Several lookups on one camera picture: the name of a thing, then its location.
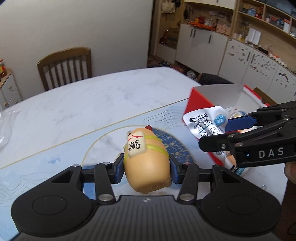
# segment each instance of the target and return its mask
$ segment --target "black handle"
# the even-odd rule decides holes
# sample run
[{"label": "black handle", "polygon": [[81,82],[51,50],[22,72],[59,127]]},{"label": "black handle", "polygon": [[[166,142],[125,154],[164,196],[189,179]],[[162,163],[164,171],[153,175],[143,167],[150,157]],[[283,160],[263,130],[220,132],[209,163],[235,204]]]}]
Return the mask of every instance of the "black handle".
[{"label": "black handle", "polygon": [[250,53],[251,53],[251,51],[249,51],[249,54],[248,54],[248,57],[247,57],[247,61],[249,60],[249,57],[250,57]]},{"label": "black handle", "polygon": [[252,61],[251,61],[251,63],[253,63],[254,57],[255,57],[255,54],[253,54],[253,58],[252,58]]}]

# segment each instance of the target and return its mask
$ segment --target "orange toy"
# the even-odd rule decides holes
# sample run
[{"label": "orange toy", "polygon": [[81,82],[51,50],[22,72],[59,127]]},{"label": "orange toy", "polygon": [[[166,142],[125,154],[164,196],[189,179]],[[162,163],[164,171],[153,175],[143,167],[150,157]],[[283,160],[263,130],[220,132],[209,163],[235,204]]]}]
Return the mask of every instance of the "orange toy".
[{"label": "orange toy", "polygon": [[172,184],[168,152],[151,126],[128,135],[123,165],[126,179],[137,192],[147,194]]}]

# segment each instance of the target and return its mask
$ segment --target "bottle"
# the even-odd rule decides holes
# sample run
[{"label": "bottle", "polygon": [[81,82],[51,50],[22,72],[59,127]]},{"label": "bottle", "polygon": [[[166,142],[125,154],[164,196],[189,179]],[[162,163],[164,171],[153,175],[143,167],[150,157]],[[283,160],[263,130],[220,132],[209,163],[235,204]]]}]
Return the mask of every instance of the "bottle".
[{"label": "bottle", "polygon": [[0,78],[3,78],[5,75],[7,75],[7,71],[3,62],[3,59],[0,60]]}]

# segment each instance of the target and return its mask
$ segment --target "clear plastic bag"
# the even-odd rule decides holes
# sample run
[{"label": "clear plastic bag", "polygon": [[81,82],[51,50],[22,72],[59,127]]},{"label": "clear plastic bag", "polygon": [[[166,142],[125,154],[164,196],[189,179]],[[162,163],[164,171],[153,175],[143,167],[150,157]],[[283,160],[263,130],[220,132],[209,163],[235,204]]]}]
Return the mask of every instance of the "clear plastic bag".
[{"label": "clear plastic bag", "polygon": [[15,116],[15,111],[7,111],[4,113],[0,109],[0,151],[8,144],[11,138],[11,126]]}]

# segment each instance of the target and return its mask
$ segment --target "brown floor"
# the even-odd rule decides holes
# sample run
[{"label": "brown floor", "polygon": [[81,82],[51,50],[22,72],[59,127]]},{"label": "brown floor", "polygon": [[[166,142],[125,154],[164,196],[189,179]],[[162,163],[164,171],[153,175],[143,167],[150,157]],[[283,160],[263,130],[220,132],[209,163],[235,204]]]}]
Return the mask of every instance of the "brown floor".
[{"label": "brown floor", "polygon": [[281,219],[275,234],[282,241],[296,241],[296,184],[288,181],[282,203]]}]

